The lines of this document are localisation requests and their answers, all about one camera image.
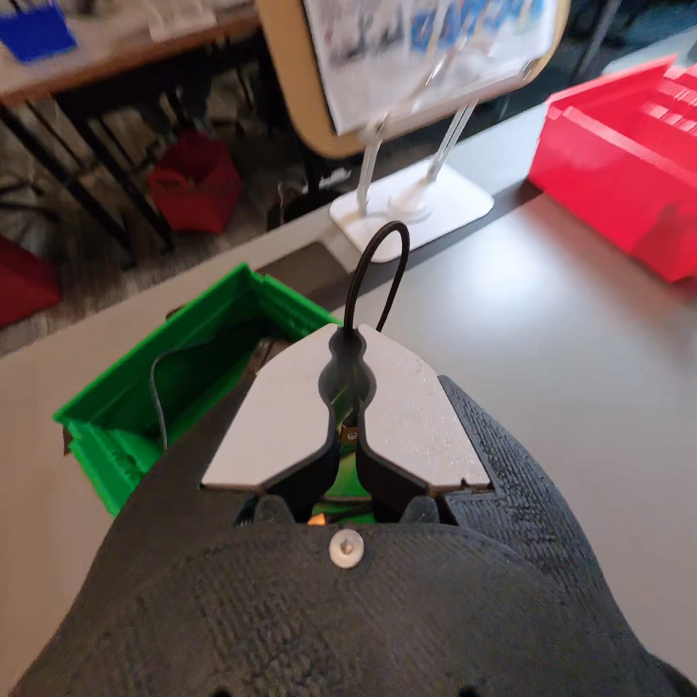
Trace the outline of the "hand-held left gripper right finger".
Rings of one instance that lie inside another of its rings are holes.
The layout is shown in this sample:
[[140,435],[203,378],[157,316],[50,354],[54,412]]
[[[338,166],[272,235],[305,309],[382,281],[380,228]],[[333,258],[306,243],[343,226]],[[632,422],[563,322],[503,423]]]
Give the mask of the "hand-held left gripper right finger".
[[362,435],[371,456],[424,484],[429,493],[491,480],[438,374],[409,349],[362,324],[361,359],[370,375]]

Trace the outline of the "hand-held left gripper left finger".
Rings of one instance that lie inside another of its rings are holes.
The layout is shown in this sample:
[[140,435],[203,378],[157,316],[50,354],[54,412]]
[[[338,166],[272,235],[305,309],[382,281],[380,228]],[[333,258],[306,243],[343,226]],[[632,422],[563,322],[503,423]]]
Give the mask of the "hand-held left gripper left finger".
[[201,484],[262,492],[330,442],[330,409],[320,393],[332,360],[328,324],[285,348],[257,373]]

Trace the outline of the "green plastic bin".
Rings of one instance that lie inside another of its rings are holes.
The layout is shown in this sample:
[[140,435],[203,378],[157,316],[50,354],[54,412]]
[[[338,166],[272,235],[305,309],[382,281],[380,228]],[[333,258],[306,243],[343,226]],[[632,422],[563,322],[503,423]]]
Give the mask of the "green plastic bin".
[[173,445],[242,379],[262,339],[297,342],[325,309],[240,264],[62,406],[54,421],[115,518],[162,457],[161,413]]

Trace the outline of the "black cable orange plug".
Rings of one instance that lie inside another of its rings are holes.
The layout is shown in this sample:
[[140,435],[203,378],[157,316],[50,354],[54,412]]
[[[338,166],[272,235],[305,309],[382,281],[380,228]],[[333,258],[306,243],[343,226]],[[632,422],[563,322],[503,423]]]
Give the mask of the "black cable orange plug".
[[[372,521],[394,521],[396,514],[404,511],[406,502],[418,493],[417,484],[411,482],[394,464],[375,454],[367,443],[364,413],[377,387],[377,379],[364,363],[367,340],[356,329],[354,322],[355,305],[368,267],[381,243],[393,233],[399,235],[401,251],[376,328],[377,332],[382,331],[404,276],[411,245],[408,227],[397,220],[384,224],[373,235],[353,271],[344,303],[343,324],[329,342],[332,360],[320,377],[321,394],[329,397],[330,416],[342,417],[339,425],[333,426],[334,441],[330,454],[340,457],[343,449],[353,448],[353,482],[359,482],[366,494],[323,494],[318,504],[333,506],[334,509],[311,514],[307,522],[310,526],[344,525],[347,521],[364,516],[371,516]],[[406,502],[388,503],[389,496],[403,497]]]

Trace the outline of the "red plastic bin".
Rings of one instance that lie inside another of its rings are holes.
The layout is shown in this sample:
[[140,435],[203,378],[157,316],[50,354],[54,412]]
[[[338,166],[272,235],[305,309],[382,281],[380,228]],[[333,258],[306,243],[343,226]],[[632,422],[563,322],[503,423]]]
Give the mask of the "red plastic bin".
[[675,58],[552,95],[528,179],[667,283],[696,287],[696,66]]

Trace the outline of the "instruction sheet on stand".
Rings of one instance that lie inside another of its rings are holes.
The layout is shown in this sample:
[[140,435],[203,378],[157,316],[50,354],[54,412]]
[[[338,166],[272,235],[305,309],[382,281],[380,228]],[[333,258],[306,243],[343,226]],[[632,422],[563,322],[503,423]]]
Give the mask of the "instruction sheet on stand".
[[343,236],[363,252],[386,223],[404,222],[411,249],[421,248],[491,212],[493,197],[446,164],[476,106],[531,83],[556,50],[570,1],[559,1],[550,50],[528,65],[521,81],[500,85],[448,110],[434,108],[408,120],[337,135],[326,103],[303,1],[256,1],[266,45],[295,133],[314,154],[330,160],[362,155],[355,190],[329,205]]

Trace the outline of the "dark red floor bin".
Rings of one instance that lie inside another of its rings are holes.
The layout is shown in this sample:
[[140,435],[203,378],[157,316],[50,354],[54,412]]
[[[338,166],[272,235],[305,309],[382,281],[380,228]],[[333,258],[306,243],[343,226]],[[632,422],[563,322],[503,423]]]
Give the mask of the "dark red floor bin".
[[242,192],[225,144],[181,130],[146,177],[148,193],[172,231],[222,235]]
[[1,327],[57,305],[62,299],[54,265],[1,237]]

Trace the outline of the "printed instruction sheet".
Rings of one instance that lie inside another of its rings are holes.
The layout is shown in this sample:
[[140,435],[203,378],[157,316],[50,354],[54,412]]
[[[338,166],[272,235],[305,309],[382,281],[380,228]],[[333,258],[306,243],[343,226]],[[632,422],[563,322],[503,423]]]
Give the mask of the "printed instruction sheet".
[[448,110],[521,81],[559,1],[304,1],[337,135]]

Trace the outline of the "wooden background desk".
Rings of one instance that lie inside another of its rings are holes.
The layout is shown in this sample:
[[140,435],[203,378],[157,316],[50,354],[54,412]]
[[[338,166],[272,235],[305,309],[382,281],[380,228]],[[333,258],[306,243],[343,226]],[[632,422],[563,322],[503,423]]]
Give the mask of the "wooden background desk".
[[110,22],[69,21],[86,40],[85,48],[67,54],[23,65],[1,57],[1,122],[36,161],[82,206],[121,248],[122,268],[136,266],[133,244],[128,232],[82,185],[79,175],[65,166],[37,139],[14,113],[13,108],[39,100],[55,100],[73,124],[82,140],[92,150],[101,165],[117,181],[131,204],[141,213],[164,242],[163,252],[174,248],[168,223],[150,205],[131,175],[124,170],[105,143],[91,128],[88,111],[93,107],[77,107],[72,97],[79,92],[94,91],[92,84],[113,82],[120,74],[132,76],[146,65],[171,63],[181,55],[207,53],[208,46],[227,40],[236,47],[261,30],[261,21],[253,1],[247,1],[217,13],[217,24],[161,42],[153,42],[144,29],[116,37]]

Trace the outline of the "blue box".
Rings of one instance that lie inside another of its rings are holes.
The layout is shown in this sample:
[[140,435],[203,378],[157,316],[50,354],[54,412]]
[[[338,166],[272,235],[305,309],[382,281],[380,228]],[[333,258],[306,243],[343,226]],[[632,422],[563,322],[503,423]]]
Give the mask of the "blue box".
[[55,1],[1,1],[1,44],[23,65],[77,48],[65,14]]

